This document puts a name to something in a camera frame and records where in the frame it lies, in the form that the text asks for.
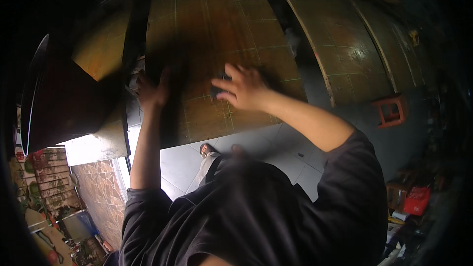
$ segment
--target person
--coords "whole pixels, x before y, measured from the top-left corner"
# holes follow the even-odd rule
[[[157,86],[141,72],[138,94],[144,118],[131,170],[120,264],[377,264],[386,243],[387,195],[366,136],[325,110],[269,89],[256,69],[225,64],[225,72],[230,81],[211,81],[224,90],[218,99],[237,109],[274,115],[326,152],[317,200],[312,203],[275,166],[248,157],[226,158],[212,169],[219,156],[204,145],[203,183],[172,202],[161,189],[159,166],[159,120],[170,72],[163,70]]]

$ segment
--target orange stool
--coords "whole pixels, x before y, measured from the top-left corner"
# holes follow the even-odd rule
[[[396,113],[393,113],[393,109],[391,108],[394,104],[397,105],[398,109]],[[378,125],[379,128],[397,126],[403,123],[409,115],[406,98],[400,93],[372,101],[371,105],[378,107],[379,117],[381,118],[381,124]],[[383,113],[383,105],[386,105],[389,109],[389,115],[386,117]]]

